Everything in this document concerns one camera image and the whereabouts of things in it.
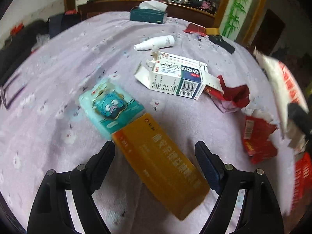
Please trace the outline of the torn red cardboard box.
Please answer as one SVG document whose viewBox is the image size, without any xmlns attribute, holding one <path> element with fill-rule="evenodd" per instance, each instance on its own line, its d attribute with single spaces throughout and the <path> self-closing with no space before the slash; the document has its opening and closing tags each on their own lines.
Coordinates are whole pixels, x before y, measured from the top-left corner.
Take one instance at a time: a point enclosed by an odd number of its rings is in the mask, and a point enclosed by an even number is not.
<svg viewBox="0 0 312 234">
<path fill-rule="evenodd" d="M 272 122 L 272 116 L 259 109 L 254 110 L 250 116 L 245 116 L 242 143 L 253 164 L 271 159 L 278 154 L 278 149 L 270 139 L 278 126 Z"/>
</svg>

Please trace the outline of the red paper bag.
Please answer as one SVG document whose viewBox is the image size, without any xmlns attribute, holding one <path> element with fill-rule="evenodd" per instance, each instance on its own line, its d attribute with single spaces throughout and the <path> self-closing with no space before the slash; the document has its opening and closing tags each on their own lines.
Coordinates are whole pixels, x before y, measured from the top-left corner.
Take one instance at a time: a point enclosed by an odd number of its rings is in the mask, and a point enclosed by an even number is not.
<svg viewBox="0 0 312 234">
<path fill-rule="evenodd" d="M 217 78 L 219 79 L 223 93 L 210 86 L 206 86 L 204 92 L 210 96 L 216 107 L 222 113 L 237 112 L 250 103 L 250 91 L 246 84 L 231 88 L 225 85 L 221 75 Z"/>
</svg>

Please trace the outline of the orange cardboard box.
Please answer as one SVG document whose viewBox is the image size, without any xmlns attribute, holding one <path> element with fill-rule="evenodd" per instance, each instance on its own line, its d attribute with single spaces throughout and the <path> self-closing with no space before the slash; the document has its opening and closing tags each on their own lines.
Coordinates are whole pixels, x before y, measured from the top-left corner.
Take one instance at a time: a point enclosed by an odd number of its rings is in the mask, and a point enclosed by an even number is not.
<svg viewBox="0 0 312 234">
<path fill-rule="evenodd" d="M 150 114 L 113 133 L 113 140 L 145 186 L 179 220 L 205 199 L 208 182 Z"/>
</svg>

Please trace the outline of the teal cartoon tissue pack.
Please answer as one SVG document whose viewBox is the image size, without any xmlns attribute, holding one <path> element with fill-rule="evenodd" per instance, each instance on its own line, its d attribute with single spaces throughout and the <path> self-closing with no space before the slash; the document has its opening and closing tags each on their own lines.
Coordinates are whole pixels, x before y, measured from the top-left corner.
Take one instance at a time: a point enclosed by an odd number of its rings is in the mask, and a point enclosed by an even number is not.
<svg viewBox="0 0 312 234">
<path fill-rule="evenodd" d="M 107 139 L 145 113 L 142 104 L 108 78 L 81 94 L 79 105 Z"/>
</svg>

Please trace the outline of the white blue medicine box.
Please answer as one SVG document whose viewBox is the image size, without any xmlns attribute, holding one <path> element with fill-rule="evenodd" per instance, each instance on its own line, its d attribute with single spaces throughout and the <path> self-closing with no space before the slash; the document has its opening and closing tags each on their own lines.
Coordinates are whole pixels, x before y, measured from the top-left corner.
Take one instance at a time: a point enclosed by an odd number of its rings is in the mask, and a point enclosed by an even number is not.
<svg viewBox="0 0 312 234">
<path fill-rule="evenodd" d="M 208 65 L 165 52 L 153 53 L 153 59 L 140 62 L 135 78 L 149 90 L 199 99 L 205 87 L 223 93 L 219 79 L 208 73 Z"/>
</svg>

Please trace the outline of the white spray bottle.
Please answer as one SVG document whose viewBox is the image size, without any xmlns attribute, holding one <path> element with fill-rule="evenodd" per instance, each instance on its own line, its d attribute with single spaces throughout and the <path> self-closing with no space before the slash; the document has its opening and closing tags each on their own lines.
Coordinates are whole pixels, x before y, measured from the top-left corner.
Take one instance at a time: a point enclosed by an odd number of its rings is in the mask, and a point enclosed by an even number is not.
<svg viewBox="0 0 312 234">
<path fill-rule="evenodd" d="M 152 37 L 139 44 L 134 45 L 135 51 L 152 50 L 154 47 L 159 49 L 172 47 L 175 44 L 175 38 L 172 35 Z"/>
</svg>

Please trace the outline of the red plastic mesh basket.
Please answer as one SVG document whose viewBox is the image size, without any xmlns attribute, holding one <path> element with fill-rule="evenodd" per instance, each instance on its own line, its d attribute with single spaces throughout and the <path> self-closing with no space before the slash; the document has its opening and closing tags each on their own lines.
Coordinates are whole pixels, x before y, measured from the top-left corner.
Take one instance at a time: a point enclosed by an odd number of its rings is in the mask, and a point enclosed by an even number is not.
<svg viewBox="0 0 312 234">
<path fill-rule="evenodd" d="M 293 211 L 303 198 L 304 194 L 311 189 L 311 157 L 304 152 L 302 158 L 295 164 L 295 184 L 291 210 Z"/>
</svg>

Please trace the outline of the floral purple tablecloth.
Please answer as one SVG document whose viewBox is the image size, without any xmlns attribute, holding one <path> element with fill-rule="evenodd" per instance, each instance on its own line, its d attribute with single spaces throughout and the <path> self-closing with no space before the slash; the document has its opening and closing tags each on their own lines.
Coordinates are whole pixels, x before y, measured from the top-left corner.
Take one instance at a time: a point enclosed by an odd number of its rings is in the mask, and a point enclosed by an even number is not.
<svg viewBox="0 0 312 234">
<path fill-rule="evenodd" d="M 242 143 L 244 118 L 260 110 L 279 123 L 269 80 L 245 48 L 235 44 L 229 53 L 207 37 L 186 33 L 187 25 L 181 19 L 151 24 L 131 21 L 127 12 L 104 13 L 54 37 L 8 79 L 8 107 L 1 108 L 1 193 L 23 228 L 46 172 L 74 169 L 110 139 L 80 104 L 85 94 L 92 102 L 105 85 L 111 94 L 121 90 L 107 107 L 113 126 L 149 114 L 193 163 L 195 143 L 203 141 L 225 163 L 255 170 Z M 182 95 L 171 95 L 140 83 L 135 72 L 152 59 L 152 51 L 135 51 L 134 46 L 165 35 L 175 39 L 166 53 L 199 61 L 203 70 L 221 75 L 228 87 L 247 85 L 248 106 L 223 113 L 206 93 L 190 98 L 192 84 Z"/>
</svg>

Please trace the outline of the black flat device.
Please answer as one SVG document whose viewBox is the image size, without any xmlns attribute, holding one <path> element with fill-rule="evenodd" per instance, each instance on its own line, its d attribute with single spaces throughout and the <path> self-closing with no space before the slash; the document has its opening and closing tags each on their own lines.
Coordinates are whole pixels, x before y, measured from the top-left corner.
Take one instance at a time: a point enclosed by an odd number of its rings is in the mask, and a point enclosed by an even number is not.
<svg viewBox="0 0 312 234">
<path fill-rule="evenodd" d="M 215 45 L 218 45 L 221 48 L 225 49 L 230 54 L 233 54 L 235 52 L 235 48 L 227 43 L 225 40 L 223 40 L 221 35 L 208 35 L 208 39 Z"/>
</svg>

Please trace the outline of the red envelope packet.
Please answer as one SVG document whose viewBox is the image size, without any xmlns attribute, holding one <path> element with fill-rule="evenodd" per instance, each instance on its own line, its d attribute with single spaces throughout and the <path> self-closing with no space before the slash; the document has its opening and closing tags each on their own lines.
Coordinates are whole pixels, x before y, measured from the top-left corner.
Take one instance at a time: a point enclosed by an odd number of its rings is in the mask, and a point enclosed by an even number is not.
<svg viewBox="0 0 312 234">
<path fill-rule="evenodd" d="M 190 34 L 199 34 L 200 36 L 206 36 L 206 28 L 194 23 L 189 23 L 184 32 Z"/>
</svg>

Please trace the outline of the black sofa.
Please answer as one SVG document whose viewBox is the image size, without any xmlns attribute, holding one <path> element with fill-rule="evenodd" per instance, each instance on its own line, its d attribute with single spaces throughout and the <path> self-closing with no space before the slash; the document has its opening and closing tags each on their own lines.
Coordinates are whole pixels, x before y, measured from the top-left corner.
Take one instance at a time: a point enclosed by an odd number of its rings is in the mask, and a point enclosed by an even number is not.
<svg viewBox="0 0 312 234">
<path fill-rule="evenodd" d="M 81 21 L 80 14 L 61 13 L 47 21 L 38 19 L 10 36 L 7 45 L 1 49 L 1 85 L 5 85 L 14 71 L 30 56 L 38 35 L 47 34 L 52 39 Z"/>
</svg>

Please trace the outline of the dark green tissue box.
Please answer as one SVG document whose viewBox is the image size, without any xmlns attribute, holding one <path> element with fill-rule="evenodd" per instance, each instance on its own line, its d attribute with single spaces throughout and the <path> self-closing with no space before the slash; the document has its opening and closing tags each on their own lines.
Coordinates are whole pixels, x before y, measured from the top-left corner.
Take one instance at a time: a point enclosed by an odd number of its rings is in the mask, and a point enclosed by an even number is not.
<svg viewBox="0 0 312 234">
<path fill-rule="evenodd" d="M 168 5 L 159 1 L 144 1 L 131 9 L 129 19 L 137 22 L 164 24 Z"/>
</svg>

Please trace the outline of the wooden sideboard cabinet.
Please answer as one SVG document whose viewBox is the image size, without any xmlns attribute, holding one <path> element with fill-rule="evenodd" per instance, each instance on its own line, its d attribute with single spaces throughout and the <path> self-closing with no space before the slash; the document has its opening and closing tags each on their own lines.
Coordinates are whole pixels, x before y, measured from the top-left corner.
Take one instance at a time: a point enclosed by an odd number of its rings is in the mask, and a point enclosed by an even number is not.
<svg viewBox="0 0 312 234">
<path fill-rule="evenodd" d="M 201 25 L 202 27 L 213 27 L 215 16 L 208 12 L 193 7 L 155 0 L 96 0 L 78 6 L 82 19 L 87 19 L 105 12 L 129 12 L 146 3 L 152 9 L 166 9 L 169 17 L 184 19 L 185 21 Z"/>
</svg>

